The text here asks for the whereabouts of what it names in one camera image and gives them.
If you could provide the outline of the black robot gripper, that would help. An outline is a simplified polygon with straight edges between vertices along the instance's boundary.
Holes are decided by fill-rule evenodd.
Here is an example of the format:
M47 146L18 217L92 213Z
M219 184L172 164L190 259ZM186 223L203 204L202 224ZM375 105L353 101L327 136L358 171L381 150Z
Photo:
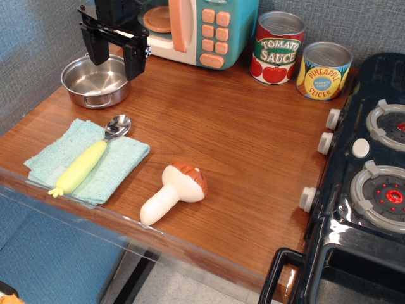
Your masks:
M123 47L125 75L128 81L144 73L148 57L148 30L141 25L138 15L144 1L95 1L94 5L81 4L82 37L95 66L109 58L109 45Z

